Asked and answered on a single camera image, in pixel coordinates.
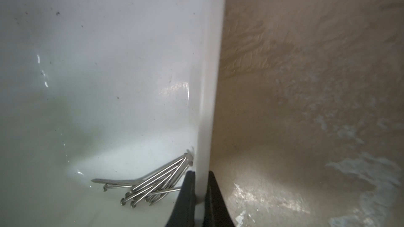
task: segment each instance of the white surface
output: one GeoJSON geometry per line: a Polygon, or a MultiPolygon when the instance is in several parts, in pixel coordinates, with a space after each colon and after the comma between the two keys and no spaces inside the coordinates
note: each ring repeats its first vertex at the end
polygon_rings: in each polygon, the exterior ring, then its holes
{"type": "Polygon", "coordinates": [[[224,0],[0,0],[0,226],[163,226],[131,179],[194,152],[202,199],[224,0]]]}

